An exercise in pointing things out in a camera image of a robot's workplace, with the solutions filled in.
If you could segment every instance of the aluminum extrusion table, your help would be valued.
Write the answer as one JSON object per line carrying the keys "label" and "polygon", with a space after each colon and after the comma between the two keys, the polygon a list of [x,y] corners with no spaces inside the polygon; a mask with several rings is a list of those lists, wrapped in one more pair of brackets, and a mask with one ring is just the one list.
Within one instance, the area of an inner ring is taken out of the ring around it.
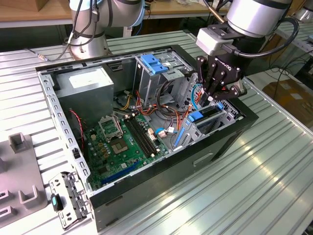
{"label": "aluminum extrusion table", "polygon": [[[179,44],[203,55],[182,31],[108,40],[113,53]],[[38,49],[50,58],[62,46]],[[60,62],[70,61],[66,53]],[[0,140],[30,134],[47,197],[48,180],[71,170],[27,51],[0,53]],[[259,119],[227,153],[158,198],[118,220],[107,234],[301,234],[313,219],[313,134],[245,80],[241,100]],[[50,203],[0,234],[64,234]],[[66,234],[96,234],[86,219]]]}
{"label": "aluminum extrusion table", "polygon": [[[308,37],[313,35],[313,23],[300,23],[299,27],[299,32],[292,44],[304,52],[312,51],[313,43],[308,40]],[[293,26],[290,23],[281,23],[276,29],[276,33],[284,39],[288,39],[292,31]]]}

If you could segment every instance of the blue plastic clip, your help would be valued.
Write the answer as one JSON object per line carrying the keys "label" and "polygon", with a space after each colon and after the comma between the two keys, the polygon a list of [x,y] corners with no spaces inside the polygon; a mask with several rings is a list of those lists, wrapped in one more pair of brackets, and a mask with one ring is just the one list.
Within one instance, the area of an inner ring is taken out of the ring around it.
{"label": "blue plastic clip", "polygon": [[203,115],[199,111],[194,111],[193,113],[189,114],[189,119],[194,122],[203,117]]}
{"label": "blue plastic clip", "polygon": [[164,67],[159,59],[156,59],[154,55],[149,54],[149,55],[142,55],[141,56],[142,62],[151,69],[151,72],[153,74],[158,74],[162,72],[168,71],[167,67]]}
{"label": "blue plastic clip", "polygon": [[216,106],[217,106],[220,110],[223,110],[223,109],[224,109],[224,106],[223,106],[223,104],[222,104],[221,102],[218,102],[218,103],[216,104]]}

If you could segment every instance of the blue pcie slot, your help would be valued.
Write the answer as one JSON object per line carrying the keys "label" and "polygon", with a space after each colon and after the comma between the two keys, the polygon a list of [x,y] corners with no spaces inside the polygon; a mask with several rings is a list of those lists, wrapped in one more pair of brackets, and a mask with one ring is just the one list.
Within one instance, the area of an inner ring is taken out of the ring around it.
{"label": "blue pcie slot", "polygon": [[128,168],[124,169],[124,170],[121,170],[120,172],[118,173],[115,173],[114,175],[111,175],[109,176],[108,178],[105,178],[103,180],[101,180],[101,184],[106,184],[106,183],[109,183],[111,181],[114,181],[120,177],[122,177],[123,175],[126,175],[128,174],[129,172],[132,172],[133,170],[136,169],[136,166],[140,163],[140,161],[132,164],[131,166],[129,166]]}
{"label": "blue pcie slot", "polygon": [[181,128],[181,131],[180,131],[180,133],[179,133],[179,135],[178,135],[178,137],[177,137],[177,140],[175,141],[175,144],[174,144],[175,147],[177,146],[177,144],[178,144],[178,142],[179,142],[179,140],[180,140],[182,134],[184,133],[184,131],[185,131],[185,128],[182,127],[182,128]]}

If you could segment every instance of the chip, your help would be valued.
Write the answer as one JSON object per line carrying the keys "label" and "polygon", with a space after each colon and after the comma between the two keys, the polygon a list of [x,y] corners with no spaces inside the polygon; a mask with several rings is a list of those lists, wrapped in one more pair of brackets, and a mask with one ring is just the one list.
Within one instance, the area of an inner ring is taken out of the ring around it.
{"label": "chip", "polygon": [[119,154],[121,152],[128,150],[128,146],[127,146],[125,140],[122,138],[111,141],[110,145],[111,145],[115,154]]}
{"label": "chip", "polygon": [[101,175],[101,174],[103,174],[103,173],[106,173],[108,170],[107,170],[107,168],[106,167],[102,167],[102,168],[100,168],[100,169],[98,169],[98,173]]}

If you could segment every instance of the red wire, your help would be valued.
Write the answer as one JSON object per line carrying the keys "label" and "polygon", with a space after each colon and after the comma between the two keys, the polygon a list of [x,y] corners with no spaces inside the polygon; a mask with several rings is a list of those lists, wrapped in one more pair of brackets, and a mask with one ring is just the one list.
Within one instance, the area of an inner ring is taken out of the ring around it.
{"label": "red wire", "polygon": [[80,118],[78,117],[78,115],[73,111],[73,110],[69,110],[72,114],[75,115],[75,117],[77,118],[78,120],[78,123],[79,123],[79,126],[80,126],[80,135],[81,135],[81,138],[82,138],[82,149],[84,149],[84,136],[83,136],[83,126],[82,126],[82,123],[80,122]]}

